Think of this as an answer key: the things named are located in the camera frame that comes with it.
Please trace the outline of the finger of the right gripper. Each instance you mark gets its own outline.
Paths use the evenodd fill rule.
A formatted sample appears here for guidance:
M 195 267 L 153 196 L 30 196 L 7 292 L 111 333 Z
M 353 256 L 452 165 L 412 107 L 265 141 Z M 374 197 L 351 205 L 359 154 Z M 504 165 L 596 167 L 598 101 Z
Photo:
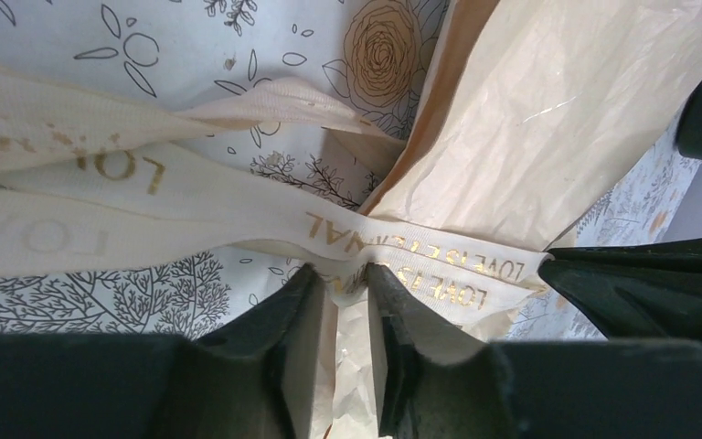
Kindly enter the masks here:
M 549 254 L 539 277 L 605 337 L 702 343 L 702 238 Z

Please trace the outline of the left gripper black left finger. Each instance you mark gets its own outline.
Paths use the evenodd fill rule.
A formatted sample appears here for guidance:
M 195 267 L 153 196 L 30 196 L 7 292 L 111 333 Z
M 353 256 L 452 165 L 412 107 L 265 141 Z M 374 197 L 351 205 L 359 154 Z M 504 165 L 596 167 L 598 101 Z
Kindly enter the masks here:
M 210 387 L 214 438 L 306 438 L 325 285 L 303 265 L 275 293 L 198 339 L 217 359 Z

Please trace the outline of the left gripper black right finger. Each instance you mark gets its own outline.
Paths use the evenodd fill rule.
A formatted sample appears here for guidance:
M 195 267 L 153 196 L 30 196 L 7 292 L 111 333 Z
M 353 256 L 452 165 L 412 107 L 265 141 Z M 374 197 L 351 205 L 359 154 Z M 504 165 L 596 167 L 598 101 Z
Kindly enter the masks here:
M 386 266 L 366 268 L 378 435 L 500 438 L 494 352 L 416 299 Z

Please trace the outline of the colourful flower bouquet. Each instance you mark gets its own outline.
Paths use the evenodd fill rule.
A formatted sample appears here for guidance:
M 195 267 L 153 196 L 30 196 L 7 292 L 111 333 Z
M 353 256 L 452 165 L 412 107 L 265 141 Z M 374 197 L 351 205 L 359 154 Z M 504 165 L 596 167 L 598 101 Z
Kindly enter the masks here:
M 362 206 L 541 251 L 660 241 L 699 169 L 674 127 L 702 1 L 422 1 L 420 102 Z

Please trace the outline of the cream ribbon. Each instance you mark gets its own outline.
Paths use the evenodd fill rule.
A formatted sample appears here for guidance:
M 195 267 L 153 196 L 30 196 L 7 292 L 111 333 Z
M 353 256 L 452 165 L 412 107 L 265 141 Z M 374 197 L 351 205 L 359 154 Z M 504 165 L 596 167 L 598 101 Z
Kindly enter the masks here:
M 149 267 L 238 245 L 310 263 L 339 305 L 370 262 L 460 325 L 542 287 L 532 252 L 372 219 L 185 149 L 260 123 L 315 124 L 383 163 L 399 148 L 370 121 L 287 78 L 184 112 L 0 66 L 0 276 Z

